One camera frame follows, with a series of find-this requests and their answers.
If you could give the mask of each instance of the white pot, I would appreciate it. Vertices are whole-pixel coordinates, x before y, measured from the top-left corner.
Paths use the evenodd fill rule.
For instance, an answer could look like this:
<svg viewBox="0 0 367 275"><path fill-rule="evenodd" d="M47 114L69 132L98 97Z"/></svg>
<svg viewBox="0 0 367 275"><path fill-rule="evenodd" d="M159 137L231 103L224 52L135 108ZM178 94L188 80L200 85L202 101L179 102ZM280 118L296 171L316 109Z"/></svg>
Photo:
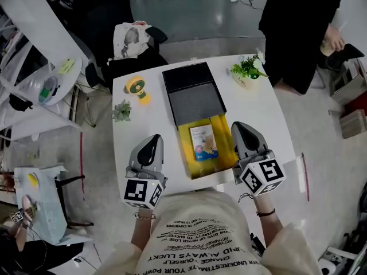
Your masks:
<svg viewBox="0 0 367 275"><path fill-rule="evenodd" d="M244 89L250 90L256 85L257 80L253 80L250 77L242 77L238 73L231 74L235 82Z"/></svg>

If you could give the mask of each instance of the bracelet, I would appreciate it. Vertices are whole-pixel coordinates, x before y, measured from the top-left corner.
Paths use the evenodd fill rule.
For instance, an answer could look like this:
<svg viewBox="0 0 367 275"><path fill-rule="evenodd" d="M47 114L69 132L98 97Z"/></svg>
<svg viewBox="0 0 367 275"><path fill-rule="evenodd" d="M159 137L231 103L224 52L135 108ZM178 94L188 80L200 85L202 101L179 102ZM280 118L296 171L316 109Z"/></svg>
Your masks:
<svg viewBox="0 0 367 275"><path fill-rule="evenodd" d="M272 215L272 214L274 214L275 213L275 209L274 210L272 210L271 212L269 212L269 213L259 213L259 212L256 212L256 215L257 216L259 216L259 217L265 217L265 216L270 216L270 215Z"/></svg>
<svg viewBox="0 0 367 275"><path fill-rule="evenodd" d="M139 216L138 212L134 213L135 218L141 219L141 220L153 220L156 219L156 216L154 214L152 214L152 217L141 217Z"/></svg>

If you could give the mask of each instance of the black box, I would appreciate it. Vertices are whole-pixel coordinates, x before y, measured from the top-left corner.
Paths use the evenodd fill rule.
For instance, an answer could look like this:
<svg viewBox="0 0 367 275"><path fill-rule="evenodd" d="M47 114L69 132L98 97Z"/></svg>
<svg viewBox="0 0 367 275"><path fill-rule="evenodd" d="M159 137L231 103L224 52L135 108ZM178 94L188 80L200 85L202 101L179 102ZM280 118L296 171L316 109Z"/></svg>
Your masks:
<svg viewBox="0 0 367 275"><path fill-rule="evenodd" d="M206 62L164 71L163 78L176 126L226 113Z"/></svg>

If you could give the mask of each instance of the potted plant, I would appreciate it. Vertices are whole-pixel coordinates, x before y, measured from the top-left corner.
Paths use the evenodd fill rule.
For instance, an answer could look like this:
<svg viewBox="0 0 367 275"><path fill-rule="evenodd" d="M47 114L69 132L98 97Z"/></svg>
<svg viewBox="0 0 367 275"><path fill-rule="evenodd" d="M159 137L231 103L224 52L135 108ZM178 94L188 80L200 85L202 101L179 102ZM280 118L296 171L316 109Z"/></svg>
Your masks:
<svg viewBox="0 0 367 275"><path fill-rule="evenodd" d="M266 74L259 71L263 62L263 55L259 53L247 57L246 60L242 60L239 64L234 64L231 69L233 79L241 87L251 89L259 76L268 77Z"/></svg>
<svg viewBox="0 0 367 275"><path fill-rule="evenodd" d="M112 119L115 119L115 122L130 121L130 111L130 102L126 102L124 99L121 104L115 105L115 109L112 111Z"/></svg>

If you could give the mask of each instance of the black pants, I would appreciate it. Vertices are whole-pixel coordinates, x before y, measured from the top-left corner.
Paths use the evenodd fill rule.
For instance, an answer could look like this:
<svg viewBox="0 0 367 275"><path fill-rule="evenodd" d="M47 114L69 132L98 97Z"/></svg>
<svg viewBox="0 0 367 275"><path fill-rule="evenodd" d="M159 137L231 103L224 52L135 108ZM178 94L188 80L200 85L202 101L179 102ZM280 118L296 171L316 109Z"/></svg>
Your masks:
<svg viewBox="0 0 367 275"><path fill-rule="evenodd" d="M24 272L49 274L46 272L47 270L66 263L80 254L82 250L83 243L76 243L70 246L54 246L47 242L30 241L25 243L23 251L19 252L15 259Z"/></svg>
<svg viewBox="0 0 367 275"><path fill-rule="evenodd" d="M266 36L264 70L273 87L283 79L285 84L304 95L314 78L320 51L312 46L292 46L291 42L286 45L285 41Z"/></svg>

